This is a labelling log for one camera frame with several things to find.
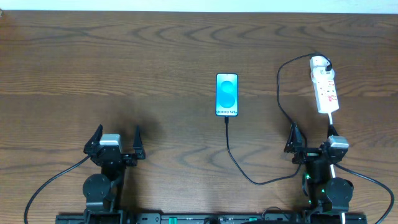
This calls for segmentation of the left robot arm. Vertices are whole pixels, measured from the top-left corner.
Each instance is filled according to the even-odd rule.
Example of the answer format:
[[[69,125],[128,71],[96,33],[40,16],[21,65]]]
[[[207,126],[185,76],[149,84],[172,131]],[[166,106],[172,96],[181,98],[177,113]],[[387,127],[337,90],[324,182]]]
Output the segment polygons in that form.
[[[133,216],[120,208],[124,175],[127,167],[137,166],[139,160],[146,158],[137,126],[133,153],[123,153],[119,134],[104,134],[99,125],[83,152],[90,160],[101,167],[99,174],[89,176],[83,184],[86,209],[83,213],[85,223],[132,223]]]

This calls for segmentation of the blue Galaxy smartphone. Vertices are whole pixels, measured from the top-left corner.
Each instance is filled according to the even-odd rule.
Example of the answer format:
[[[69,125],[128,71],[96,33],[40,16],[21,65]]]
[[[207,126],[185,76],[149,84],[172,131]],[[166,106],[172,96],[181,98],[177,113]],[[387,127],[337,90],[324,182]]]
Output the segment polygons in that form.
[[[218,73],[216,75],[217,116],[236,117],[239,108],[238,75],[235,73]]]

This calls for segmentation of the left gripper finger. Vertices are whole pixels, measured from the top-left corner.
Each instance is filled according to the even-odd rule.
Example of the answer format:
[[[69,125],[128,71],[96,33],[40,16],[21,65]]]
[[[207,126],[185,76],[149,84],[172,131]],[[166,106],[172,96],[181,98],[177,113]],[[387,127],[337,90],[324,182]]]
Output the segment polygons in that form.
[[[135,154],[145,154],[144,145],[141,139],[140,127],[136,126],[136,132],[134,135],[133,149]]]
[[[100,144],[100,139],[103,135],[103,126],[100,124],[92,137],[84,146],[84,152],[93,152]]]

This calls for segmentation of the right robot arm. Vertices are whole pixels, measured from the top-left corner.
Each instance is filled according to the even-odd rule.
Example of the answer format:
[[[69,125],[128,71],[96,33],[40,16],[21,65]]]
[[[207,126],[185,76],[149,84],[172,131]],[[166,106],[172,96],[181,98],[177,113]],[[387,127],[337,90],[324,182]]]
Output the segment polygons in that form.
[[[332,125],[325,142],[308,147],[297,124],[291,124],[284,151],[294,155],[294,164],[305,166],[302,186],[310,204],[303,212],[305,223],[325,223],[328,216],[337,223],[345,222],[354,187],[352,182],[337,177],[332,166],[342,161],[348,149],[348,140],[338,135]]]

